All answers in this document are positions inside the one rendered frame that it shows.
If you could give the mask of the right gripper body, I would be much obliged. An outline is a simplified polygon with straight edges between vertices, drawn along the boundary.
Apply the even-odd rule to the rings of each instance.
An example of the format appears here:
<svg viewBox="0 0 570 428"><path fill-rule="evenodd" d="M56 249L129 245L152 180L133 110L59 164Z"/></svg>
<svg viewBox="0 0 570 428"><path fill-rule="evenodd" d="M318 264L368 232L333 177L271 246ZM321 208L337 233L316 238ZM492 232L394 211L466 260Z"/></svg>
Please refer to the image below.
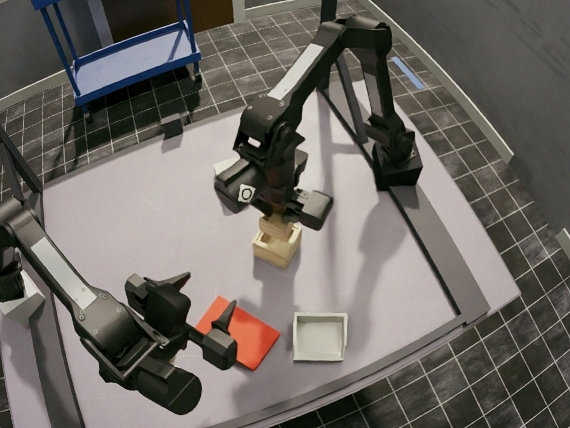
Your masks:
<svg viewBox="0 0 570 428"><path fill-rule="evenodd" d="M131 300L132 292L143 282L146 280L134 273L126 280L124 288L128 305L145 317L141 307ZM187 342L192 341L202 348L202 358L221 371L231 369L237 362L238 342L234 338L214 327L205 335L187 322L185 324L190 326L190 333L179 342L165 347L160 345L155 350L160 359L170 363L170 360L180 350L185 350L188 347ZM204 341L202 342L202 340Z"/></svg>

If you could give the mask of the orange-red flat rectangular block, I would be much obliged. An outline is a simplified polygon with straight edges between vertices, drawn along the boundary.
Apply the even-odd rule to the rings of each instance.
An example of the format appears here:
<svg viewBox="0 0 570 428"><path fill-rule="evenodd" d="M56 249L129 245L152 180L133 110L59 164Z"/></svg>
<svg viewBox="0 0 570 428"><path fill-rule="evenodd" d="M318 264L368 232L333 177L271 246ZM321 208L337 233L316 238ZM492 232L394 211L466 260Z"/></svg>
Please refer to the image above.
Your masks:
<svg viewBox="0 0 570 428"><path fill-rule="evenodd" d="M218 319L230 301L218 295L195 328L204 334L211 330L211 321ZM255 370L268 354L281 333L239 307L235 307L229 325L231 337L238 342L237 361Z"/></svg>

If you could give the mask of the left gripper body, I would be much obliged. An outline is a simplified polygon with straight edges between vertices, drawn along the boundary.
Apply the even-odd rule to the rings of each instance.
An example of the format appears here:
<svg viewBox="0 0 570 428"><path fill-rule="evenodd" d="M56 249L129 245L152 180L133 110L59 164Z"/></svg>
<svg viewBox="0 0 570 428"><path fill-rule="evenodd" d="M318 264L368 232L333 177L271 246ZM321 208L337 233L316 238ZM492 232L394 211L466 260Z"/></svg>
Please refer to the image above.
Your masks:
<svg viewBox="0 0 570 428"><path fill-rule="evenodd" d="M311 194L300 188L294 190L297 169L298 165L295 164L294 174L288 181L280 184L269 183L269 188L254 201L262 200L281 209L288 207L287 211L298 215L303 226L315 231L322 230L333 207L333 197L317 190L312 190Z"/></svg>

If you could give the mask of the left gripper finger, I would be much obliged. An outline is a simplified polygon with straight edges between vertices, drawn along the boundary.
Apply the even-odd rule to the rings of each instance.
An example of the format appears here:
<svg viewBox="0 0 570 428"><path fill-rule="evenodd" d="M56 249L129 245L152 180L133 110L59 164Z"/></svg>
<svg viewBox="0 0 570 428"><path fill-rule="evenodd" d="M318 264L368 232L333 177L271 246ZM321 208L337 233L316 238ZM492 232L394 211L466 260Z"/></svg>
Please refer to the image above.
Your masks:
<svg viewBox="0 0 570 428"><path fill-rule="evenodd" d="M257 210L259 210L268 217L271 217L273 214L273 205L265 201L262 200L260 200L259 202L253 201L249 205L253 206L254 208L256 208Z"/></svg>
<svg viewBox="0 0 570 428"><path fill-rule="evenodd" d="M286 207L286 209L285 209L283 215L281 216L282 222L283 222L284 224L286 224L286 223L288 223L288 222L298 223L298 221L299 221L299 216L296 215L296 214L293 214L293 213L291 213L291 212L289 212L289 211L287 211L287 208L288 208L288 207Z"/></svg>

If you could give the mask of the white open box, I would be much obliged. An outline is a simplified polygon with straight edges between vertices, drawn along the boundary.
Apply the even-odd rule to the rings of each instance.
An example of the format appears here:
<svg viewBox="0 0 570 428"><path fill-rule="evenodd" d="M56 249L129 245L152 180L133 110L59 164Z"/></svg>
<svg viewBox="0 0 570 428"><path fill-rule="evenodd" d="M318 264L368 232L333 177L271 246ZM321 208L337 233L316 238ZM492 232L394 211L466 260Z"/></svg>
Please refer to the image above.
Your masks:
<svg viewBox="0 0 570 428"><path fill-rule="evenodd" d="M347 313L295 312L293 345L293 360L343 361Z"/></svg>

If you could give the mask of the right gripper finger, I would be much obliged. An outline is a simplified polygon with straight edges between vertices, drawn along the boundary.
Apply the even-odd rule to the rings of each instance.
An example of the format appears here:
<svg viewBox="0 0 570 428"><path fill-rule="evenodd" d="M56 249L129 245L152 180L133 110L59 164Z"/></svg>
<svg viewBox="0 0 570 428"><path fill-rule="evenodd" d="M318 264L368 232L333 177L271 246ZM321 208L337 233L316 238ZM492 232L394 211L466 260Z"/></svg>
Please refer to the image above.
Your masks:
<svg viewBox="0 0 570 428"><path fill-rule="evenodd" d="M180 291L183 288L183 286L188 282L190 277L191 277L191 272L188 271L188 272L182 273L180 275L171 277L169 279L161 280L161 281L152 280L148 277L144 277L143 279L146 281L152 280L158 286L165 283L165 282L168 282L168 283L172 284L175 289Z"/></svg>
<svg viewBox="0 0 570 428"><path fill-rule="evenodd" d="M227 335L231 336L230 332L228 331L235 307L237 304L237 300L233 300L226 309L222 312L222 314L218 317L217 320L211 321L211 329L214 327L216 329L221 330L222 332L226 333ZM227 325L225 330L225 326Z"/></svg>

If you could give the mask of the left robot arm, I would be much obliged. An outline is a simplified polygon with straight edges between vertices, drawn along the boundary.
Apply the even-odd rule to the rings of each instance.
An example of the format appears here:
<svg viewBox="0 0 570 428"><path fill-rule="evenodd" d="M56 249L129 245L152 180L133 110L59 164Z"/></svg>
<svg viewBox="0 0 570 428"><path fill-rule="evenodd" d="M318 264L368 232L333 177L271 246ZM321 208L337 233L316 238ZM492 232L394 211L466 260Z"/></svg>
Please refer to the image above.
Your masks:
<svg viewBox="0 0 570 428"><path fill-rule="evenodd" d="M405 128L394 107L386 61L391 40L387 23L360 15L319 25L280 81L258 94L241 114L232 148L240 159L216 176L213 187L231 212L240 213L269 183L288 181L295 164L294 187L298 186L308 160L308 153L296 148L305 141L296 132L303 105L345 48L359 59L365 81L371 108L363 124L365 135L381 143L383 158L395 169L416 156L412 149L415 131ZM260 142L259 148L248 142L250 137Z"/></svg>

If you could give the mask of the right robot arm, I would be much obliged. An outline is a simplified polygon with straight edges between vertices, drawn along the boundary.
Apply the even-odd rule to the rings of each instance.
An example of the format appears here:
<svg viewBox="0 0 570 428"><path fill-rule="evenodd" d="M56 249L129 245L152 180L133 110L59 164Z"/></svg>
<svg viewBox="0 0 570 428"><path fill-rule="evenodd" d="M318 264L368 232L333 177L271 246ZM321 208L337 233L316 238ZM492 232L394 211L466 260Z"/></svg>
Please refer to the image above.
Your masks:
<svg viewBox="0 0 570 428"><path fill-rule="evenodd" d="M140 284L131 299L146 313L141 319L108 291L91 286L41 227L28 199L16 200L12 194L0 202L0 303L24 298L23 266L15 248L70 312L74 330L98 361L105 383L138 390L177 415L196 408L202 395L200 379L155 352L161 344L169 346L190 333L185 324L191 308L187 295L168 282ZM138 333L144 337L140 341L134 339Z"/></svg>

